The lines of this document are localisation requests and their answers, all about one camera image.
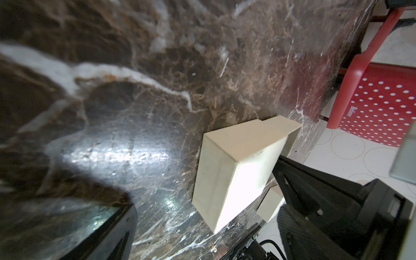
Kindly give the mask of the cream drawer jewelry box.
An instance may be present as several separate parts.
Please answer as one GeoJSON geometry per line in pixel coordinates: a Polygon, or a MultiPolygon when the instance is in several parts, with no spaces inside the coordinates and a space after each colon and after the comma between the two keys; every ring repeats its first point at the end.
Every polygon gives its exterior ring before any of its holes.
{"type": "Polygon", "coordinates": [[[301,129],[279,115],[204,133],[192,204],[214,234],[262,194],[301,129]]]}

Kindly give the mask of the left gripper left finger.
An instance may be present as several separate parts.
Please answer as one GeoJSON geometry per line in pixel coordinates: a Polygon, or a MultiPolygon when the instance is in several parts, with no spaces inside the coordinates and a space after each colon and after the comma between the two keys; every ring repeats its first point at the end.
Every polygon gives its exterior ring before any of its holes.
{"type": "Polygon", "coordinates": [[[137,227],[134,204],[119,208],[61,260],[128,260],[137,227]]]}

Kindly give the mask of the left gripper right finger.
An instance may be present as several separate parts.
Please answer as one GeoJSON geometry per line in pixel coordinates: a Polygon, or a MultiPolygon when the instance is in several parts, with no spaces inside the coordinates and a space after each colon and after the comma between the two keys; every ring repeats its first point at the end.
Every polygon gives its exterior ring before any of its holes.
{"type": "Polygon", "coordinates": [[[288,204],[280,208],[277,223],[286,258],[289,260],[353,259],[351,255],[288,204]]]}

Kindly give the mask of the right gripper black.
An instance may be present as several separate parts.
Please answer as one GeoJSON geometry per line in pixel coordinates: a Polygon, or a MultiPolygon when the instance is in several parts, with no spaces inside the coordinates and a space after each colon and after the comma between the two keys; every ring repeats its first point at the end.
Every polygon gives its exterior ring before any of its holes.
{"type": "Polygon", "coordinates": [[[273,175],[287,204],[356,260],[396,260],[413,204],[380,179],[366,185],[279,156],[273,175]]]}

